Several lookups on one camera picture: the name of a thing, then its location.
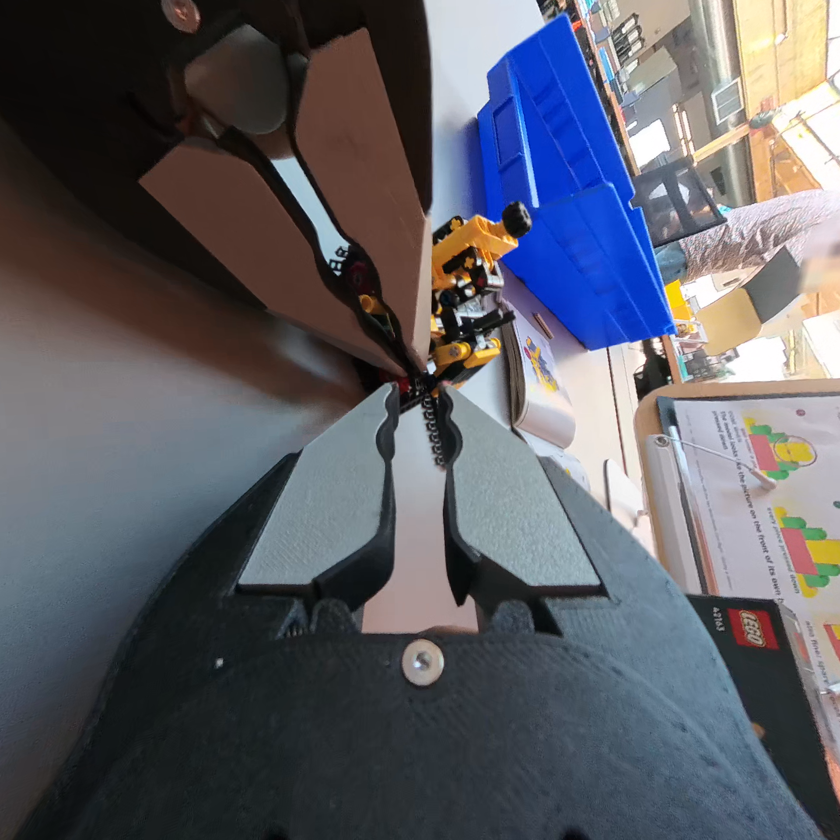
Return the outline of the white wall vent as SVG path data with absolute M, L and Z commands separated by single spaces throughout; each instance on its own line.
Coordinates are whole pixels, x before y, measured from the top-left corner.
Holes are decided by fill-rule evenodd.
M 715 124 L 720 126 L 744 112 L 742 79 L 735 77 L 721 82 L 710 93 Z

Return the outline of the cardboard box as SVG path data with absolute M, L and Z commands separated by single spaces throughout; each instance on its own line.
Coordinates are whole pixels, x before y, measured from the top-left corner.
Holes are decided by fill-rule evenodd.
M 808 298 L 819 293 L 821 276 L 799 266 L 782 248 L 744 285 L 699 310 L 696 315 L 706 334 L 703 350 L 719 356 L 760 336 L 772 327 L 802 314 Z

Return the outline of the white sheet holder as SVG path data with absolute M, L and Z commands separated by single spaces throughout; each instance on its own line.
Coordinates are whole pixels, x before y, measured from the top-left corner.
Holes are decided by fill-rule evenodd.
M 717 593 L 681 444 L 665 434 L 644 443 L 647 506 L 660 563 L 693 595 Z

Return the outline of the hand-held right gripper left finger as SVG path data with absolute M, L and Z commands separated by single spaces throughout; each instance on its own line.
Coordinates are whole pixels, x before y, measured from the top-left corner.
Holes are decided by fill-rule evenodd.
M 400 393 L 372 395 L 307 444 L 261 526 L 239 590 L 361 609 L 392 576 Z

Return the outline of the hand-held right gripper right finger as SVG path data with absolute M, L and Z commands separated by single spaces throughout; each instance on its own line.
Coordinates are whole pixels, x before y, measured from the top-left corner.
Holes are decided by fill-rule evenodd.
M 438 397 L 444 553 L 455 602 L 477 607 L 602 593 L 539 457 L 453 386 Z

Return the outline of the black lego set box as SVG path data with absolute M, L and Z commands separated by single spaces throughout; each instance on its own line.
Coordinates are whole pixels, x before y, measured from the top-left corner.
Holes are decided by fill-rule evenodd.
M 688 594 L 753 729 L 826 838 L 839 838 L 836 743 L 795 614 L 772 600 Z

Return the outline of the white stand base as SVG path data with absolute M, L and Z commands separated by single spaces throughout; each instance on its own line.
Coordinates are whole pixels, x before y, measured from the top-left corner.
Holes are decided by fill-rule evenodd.
M 604 481 L 606 505 L 614 519 L 637 541 L 652 545 L 652 522 L 643 492 L 611 458 L 604 462 Z

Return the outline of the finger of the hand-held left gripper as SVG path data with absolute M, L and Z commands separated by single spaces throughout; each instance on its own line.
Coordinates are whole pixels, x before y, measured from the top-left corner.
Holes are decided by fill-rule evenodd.
M 363 312 L 325 259 L 317 232 L 246 134 L 179 143 L 140 185 L 266 310 L 369 364 L 411 370 L 398 339 Z
M 307 56 L 250 25 L 184 66 L 184 140 L 246 134 L 275 166 L 364 313 L 424 369 L 432 223 L 365 28 Z

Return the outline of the blue plastic storage bin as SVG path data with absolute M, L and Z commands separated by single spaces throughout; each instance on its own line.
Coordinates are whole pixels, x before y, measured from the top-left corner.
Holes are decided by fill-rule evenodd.
M 488 214 L 521 202 L 532 230 L 504 259 L 588 350 L 676 334 L 634 184 L 561 15 L 487 72 L 478 113 Z

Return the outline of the printed instruction sheet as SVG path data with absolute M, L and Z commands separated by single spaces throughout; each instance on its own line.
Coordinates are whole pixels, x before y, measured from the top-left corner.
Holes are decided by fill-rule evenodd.
M 794 614 L 838 730 L 838 392 L 676 399 L 660 416 L 685 456 L 712 590 Z

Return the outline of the metal ventilation duct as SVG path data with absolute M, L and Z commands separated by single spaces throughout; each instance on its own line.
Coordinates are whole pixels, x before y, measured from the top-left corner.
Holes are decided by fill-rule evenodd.
M 748 121 L 746 96 L 743 92 L 744 112 L 728 123 L 716 125 L 711 111 L 710 94 L 723 81 L 742 78 L 739 42 L 730 1 L 689 1 L 689 17 L 694 34 L 699 65 L 700 90 L 707 114 L 707 123 L 713 141 L 722 141 L 725 135 Z M 755 201 L 753 168 L 749 140 L 745 136 L 728 141 L 711 159 L 721 168 L 725 191 L 724 203 L 730 207 L 748 205 Z

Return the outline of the lego instruction booklet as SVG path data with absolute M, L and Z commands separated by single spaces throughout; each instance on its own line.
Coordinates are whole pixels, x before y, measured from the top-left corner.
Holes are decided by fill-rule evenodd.
M 501 309 L 511 316 L 500 328 L 511 425 L 520 433 L 567 448 L 574 440 L 576 424 L 550 342 L 509 302 L 503 301 Z

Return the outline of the yellow black lego bulldozer model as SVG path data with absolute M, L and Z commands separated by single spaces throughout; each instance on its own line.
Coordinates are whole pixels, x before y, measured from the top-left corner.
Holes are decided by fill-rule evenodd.
M 362 360 L 353 367 L 365 394 L 393 382 L 400 411 L 422 409 L 435 465 L 445 463 L 438 431 L 437 399 L 442 384 L 460 387 L 501 354 L 493 333 L 515 319 L 500 303 L 505 281 L 501 258 L 532 229 L 525 203 L 506 205 L 500 221 L 456 215 L 432 234 L 432 286 L 426 367 L 416 374 L 394 374 Z

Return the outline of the black mesh chair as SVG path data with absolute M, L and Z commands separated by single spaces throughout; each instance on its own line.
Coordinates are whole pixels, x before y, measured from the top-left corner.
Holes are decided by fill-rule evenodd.
M 727 222 L 692 156 L 642 172 L 633 184 L 632 204 L 642 210 L 655 249 Z

